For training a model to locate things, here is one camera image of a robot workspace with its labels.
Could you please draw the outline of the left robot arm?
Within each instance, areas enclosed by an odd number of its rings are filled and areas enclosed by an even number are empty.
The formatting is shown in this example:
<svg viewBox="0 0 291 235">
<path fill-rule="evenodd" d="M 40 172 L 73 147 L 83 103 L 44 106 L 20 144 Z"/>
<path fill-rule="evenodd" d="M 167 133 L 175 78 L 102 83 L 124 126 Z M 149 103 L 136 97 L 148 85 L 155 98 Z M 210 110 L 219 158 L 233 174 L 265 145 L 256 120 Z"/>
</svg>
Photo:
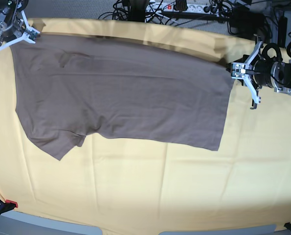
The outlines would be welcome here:
<svg viewBox="0 0 291 235">
<path fill-rule="evenodd" d="M 291 41 L 286 48 L 290 60 L 283 62 L 280 47 L 270 43 L 258 53 L 252 62 L 254 75 L 253 86 L 256 89 L 268 87 L 276 93 L 288 94 L 291 96 Z"/>
</svg>

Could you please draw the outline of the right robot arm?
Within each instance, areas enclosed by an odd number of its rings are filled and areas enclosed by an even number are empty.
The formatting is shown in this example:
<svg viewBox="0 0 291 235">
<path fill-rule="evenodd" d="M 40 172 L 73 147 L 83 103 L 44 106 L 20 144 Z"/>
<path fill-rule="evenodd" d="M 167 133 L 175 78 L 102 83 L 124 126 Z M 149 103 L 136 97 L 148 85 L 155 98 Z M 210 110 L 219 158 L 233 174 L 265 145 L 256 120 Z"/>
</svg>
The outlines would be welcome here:
<svg viewBox="0 0 291 235">
<path fill-rule="evenodd" d="M 28 5 L 28 0 L 0 0 L 0 40 L 10 42 L 22 36 L 22 11 Z"/>
</svg>

